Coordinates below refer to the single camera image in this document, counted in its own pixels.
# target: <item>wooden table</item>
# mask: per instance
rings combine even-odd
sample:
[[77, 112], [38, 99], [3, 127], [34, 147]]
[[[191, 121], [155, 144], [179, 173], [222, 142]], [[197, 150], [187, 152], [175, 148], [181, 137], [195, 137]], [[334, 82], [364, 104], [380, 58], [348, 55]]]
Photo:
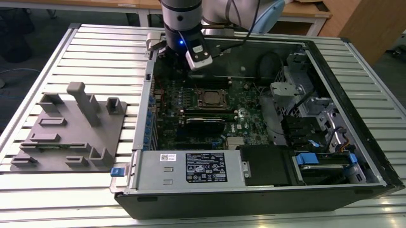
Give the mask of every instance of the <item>wooden table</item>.
[[[139, 0], [138, 8], [146, 9], [147, 15], [162, 14], [159, 0]], [[282, 17], [278, 21], [310, 23], [312, 26], [306, 35], [317, 36], [330, 17], [332, 13], [320, 11], [313, 3], [292, 2], [285, 6]]]
[[[78, 10], [137, 13], [142, 27], [150, 27], [150, 15], [162, 14], [159, 0], [0, 0], [0, 6], [47, 10]], [[310, 23], [309, 36], [317, 36], [330, 12], [318, 10], [314, 4], [293, 2], [286, 5], [280, 21]]]

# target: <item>gray plastic base plate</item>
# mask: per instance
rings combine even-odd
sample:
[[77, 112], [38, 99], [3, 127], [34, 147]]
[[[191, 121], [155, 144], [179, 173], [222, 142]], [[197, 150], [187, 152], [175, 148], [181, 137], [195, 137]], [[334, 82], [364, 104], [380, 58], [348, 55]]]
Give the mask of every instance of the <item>gray plastic base plate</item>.
[[[123, 114], [109, 114], [106, 108], [107, 102], [99, 102], [101, 109], [98, 111], [98, 116], [101, 119], [101, 125], [91, 127], [81, 109], [78, 107], [77, 101], [65, 101], [65, 104], [58, 104], [57, 108], [59, 113], [53, 113], [50, 116], [45, 111], [39, 115], [38, 121], [32, 127], [28, 139], [26, 143], [38, 143], [47, 144], [47, 149], [41, 149], [38, 151], [24, 152], [20, 151], [15, 157], [15, 161], [19, 162], [19, 159], [31, 157], [37, 162], [27, 164], [12, 165], [14, 172], [30, 172], [30, 173], [42, 173], [42, 172], [110, 172], [110, 169], [114, 166], [115, 162], [115, 152], [119, 143], [121, 131], [125, 121], [125, 113], [127, 109], [127, 103], [121, 102], [123, 107]], [[63, 117], [66, 123], [61, 125], [46, 125], [43, 120], [50, 118]], [[50, 136], [59, 135], [55, 142], [51, 142], [50, 139], [43, 140], [35, 138], [35, 134]], [[99, 154], [102, 155], [103, 150], [106, 154], [106, 159], [98, 160], [90, 159], [90, 150], [86, 148], [79, 149], [65, 149], [65, 145], [73, 143], [83, 143], [89, 147], [94, 147]]]

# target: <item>capacitor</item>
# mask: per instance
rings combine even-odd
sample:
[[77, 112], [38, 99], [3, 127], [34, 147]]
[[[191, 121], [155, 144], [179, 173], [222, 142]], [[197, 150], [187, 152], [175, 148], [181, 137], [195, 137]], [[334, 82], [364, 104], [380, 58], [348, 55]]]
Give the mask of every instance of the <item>capacitor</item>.
[[245, 90], [249, 90], [252, 88], [249, 84], [245, 84], [242, 87]]

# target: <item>white sticker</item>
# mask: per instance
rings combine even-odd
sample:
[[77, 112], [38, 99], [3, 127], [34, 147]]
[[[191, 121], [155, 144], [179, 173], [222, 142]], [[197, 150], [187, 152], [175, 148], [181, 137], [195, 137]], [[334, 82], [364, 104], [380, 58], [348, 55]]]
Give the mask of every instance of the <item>white sticker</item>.
[[324, 14], [316, 14], [316, 17], [317, 18], [329, 18], [330, 16], [329, 15], [324, 15]]
[[162, 153], [161, 159], [162, 162], [175, 162], [177, 161], [177, 154], [175, 153]]
[[135, 4], [118, 4], [119, 6], [137, 7]]

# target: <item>cpu socket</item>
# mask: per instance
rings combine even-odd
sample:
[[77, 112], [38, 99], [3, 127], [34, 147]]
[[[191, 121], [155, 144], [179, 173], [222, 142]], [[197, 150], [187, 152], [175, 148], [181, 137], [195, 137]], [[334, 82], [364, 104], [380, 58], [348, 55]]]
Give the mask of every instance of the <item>cpu socket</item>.
[[225, 110], [229, 109], [226, 95], [223, 89], [199, 89], [198, 90], [198, 107], [203, 110]]

